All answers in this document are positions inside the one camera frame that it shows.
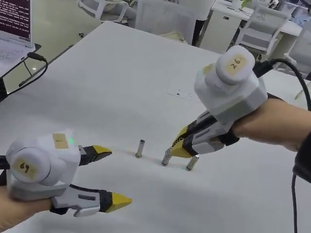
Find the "number label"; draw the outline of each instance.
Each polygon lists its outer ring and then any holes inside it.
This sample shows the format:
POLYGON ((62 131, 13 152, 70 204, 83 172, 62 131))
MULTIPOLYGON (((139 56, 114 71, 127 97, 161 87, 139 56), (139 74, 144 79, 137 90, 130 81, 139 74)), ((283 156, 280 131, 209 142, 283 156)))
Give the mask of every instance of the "number label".
POLYGON ((231 74, 236 75, 247 63, 247 59, 241 55, 237 54, 235 57, 229 60, 225 66, 225 70, 231 74))
POLYGON ((13 165, 13 169, 31 180, 34 180, 37 173, 36 167, 25 161, 23 158, 17 159, 13 165))
POLYGON ((66 135, 63 133, 53 133, 53 140, 56 149, 68 149, 66 135))

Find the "human arm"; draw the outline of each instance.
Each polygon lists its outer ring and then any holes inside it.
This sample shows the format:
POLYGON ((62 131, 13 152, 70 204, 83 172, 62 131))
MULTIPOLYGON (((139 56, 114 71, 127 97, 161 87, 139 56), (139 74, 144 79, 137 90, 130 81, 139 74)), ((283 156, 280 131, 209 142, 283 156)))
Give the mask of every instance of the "human arm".
POLYGON ((311 112, 282 100, 268 99, 256 111, 238 120, 232 130, 237 137, 298 151, 311 132, 311 112))

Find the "white cabinet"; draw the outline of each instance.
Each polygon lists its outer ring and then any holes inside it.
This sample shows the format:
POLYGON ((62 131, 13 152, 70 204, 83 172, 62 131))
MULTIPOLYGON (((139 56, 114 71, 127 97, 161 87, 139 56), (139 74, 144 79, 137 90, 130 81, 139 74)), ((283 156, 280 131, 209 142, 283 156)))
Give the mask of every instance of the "white cabinet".
POLYGON ((240 25, 241 19, 213 12, 200 48, 223 54, 240 25))

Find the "tiled floor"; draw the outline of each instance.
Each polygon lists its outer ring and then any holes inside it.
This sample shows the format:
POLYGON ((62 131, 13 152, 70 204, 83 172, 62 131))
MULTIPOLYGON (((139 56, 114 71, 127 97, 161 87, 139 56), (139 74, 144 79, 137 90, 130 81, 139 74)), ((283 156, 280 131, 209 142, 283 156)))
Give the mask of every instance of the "tiled floor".
MULTIPOLYGON (((42 48, 39 54, 51 60, 68 46, 80 40, 79 33, 89 33, 100 22, 81 10, 76 0, 33 0, 34 1, 34 39, 42 48)), ((28 59, 27 66, 41 68, 42 63, 28 59)), ((13 91, 29 74, 22 64, 4 78, 7 90, 13 91)))

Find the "white chair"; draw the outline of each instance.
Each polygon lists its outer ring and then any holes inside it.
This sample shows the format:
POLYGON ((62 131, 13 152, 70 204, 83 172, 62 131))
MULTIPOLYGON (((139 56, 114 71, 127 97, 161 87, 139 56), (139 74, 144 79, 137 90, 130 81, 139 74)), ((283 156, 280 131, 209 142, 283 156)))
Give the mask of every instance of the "white chair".
POLYGON ((258 54, 270 54, 281 27, 291 16, 284 12, 258 6, 241 29, 236 45, 244 45, 258 54))
POLYGON ((128 4, 124 1, 78 0, 78 4, 85 12, 102 22, 108 20, 121 23, 127 9, 129 8, 128 4), (116 6, 122 7, 119 15, 110 14, 109 11, 116 6))
POLYGON ((139 0, 135 28, 152 34, 177 32, 192 43, 196 17, 193 11, 163 0, 139 0))
MULTIPOLYGON (((311 21, 306 22, 290 51, 284 58, 293 63, 304 78, 311 72, 311 21)), ((293 74, 292 70, 280 64, 277 70, 293 74)))

